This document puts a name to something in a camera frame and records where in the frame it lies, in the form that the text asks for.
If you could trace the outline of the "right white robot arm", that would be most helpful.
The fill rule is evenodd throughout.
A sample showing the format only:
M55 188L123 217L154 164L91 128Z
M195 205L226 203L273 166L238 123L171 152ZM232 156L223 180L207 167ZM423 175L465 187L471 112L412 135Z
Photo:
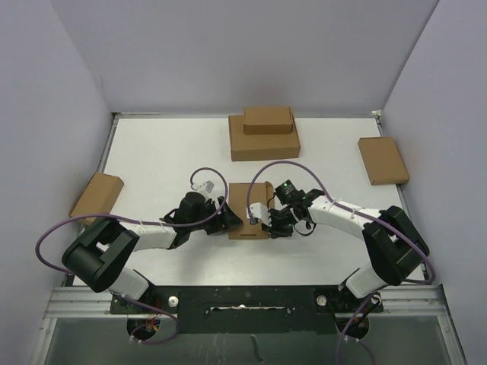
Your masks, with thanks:
M369 262L352 272L338 292L339 304L349 311L376 290L405 282L430 254L405 211L395 205L368 209L332 199L319 189L298 190L289 180L275 189L275 197L282 209L253 203L247 211L248 219L260 222L271 238L290 237L304 222L310 230L324 225L364 242Z

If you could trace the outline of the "large closed cardboard box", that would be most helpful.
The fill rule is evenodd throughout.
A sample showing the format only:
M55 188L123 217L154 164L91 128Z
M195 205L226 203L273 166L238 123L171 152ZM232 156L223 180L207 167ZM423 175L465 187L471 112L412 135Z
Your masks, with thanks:
M301 143L296 122L292 120L292 132L278 135L244 134L244 116L228 117L231 160L264 161L299 158Z

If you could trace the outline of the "small closed cardboard box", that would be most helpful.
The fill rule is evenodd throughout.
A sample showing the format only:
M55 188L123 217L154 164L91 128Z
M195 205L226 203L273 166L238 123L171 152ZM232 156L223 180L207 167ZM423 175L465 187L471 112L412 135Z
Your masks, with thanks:
M289 106L252 106L243 109L246 135L286 135L293 129Z

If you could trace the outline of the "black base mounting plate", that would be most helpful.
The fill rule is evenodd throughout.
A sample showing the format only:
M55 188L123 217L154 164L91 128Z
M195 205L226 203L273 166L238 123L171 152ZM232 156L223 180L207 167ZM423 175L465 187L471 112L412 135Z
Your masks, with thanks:
M110 313L126 315L127 331L151 338L161 322L177 318L181 335L256 335L312 332L363 338L382 298L357 299L337 285L154 286L136 303L113 296Z

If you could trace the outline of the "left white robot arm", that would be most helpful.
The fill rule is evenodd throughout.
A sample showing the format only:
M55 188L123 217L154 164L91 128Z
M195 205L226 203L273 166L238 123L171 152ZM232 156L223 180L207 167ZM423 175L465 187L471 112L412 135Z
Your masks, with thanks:
M213 200L199 192L188 192L178 208L163 218L176 227L129 224L108 217L96 219L64 252L62 264L93 292L111 290L127 297L128 304L144 313L154 305L150 281L126 263L133 252L147 249L176 249L190 234L226 233L243 224L222 196Z

